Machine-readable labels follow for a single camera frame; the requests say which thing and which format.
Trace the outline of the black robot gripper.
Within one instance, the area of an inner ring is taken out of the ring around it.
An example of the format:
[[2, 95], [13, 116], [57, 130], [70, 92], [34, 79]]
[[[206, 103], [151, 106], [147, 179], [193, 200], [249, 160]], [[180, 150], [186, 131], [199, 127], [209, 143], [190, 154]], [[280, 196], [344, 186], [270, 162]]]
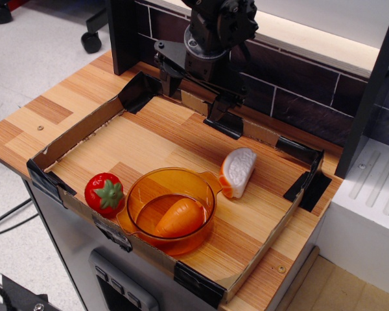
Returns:
[[163, 94], [173, 97], [183, 79], [221, 96], [208, 108], [207, 119], [215, 122], [232, 106], [240, 106], [247, 87], [240, 73], [230, 64], [230, 51], [219, 47], [208, 50], [192, 35], [184, 32], [182, 43], [158, 40], [154, 44], [156, 63]]

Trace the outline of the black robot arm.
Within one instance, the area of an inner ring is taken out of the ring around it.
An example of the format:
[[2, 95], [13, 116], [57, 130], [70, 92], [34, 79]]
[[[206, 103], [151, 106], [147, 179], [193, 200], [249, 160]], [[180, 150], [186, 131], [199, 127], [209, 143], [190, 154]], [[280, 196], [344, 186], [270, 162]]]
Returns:
[[216, 94], [208, 122], [219, 122], [228, 109], [240, 106], [248, 94], [240, 72], [231, 64], [231, 50], [250, 54], [246, 40], [259, 28], [253, 1], [185, 1], [191, 20], [182, 43], [154, 44], [163, 94], [173, 96], [183, 79]]

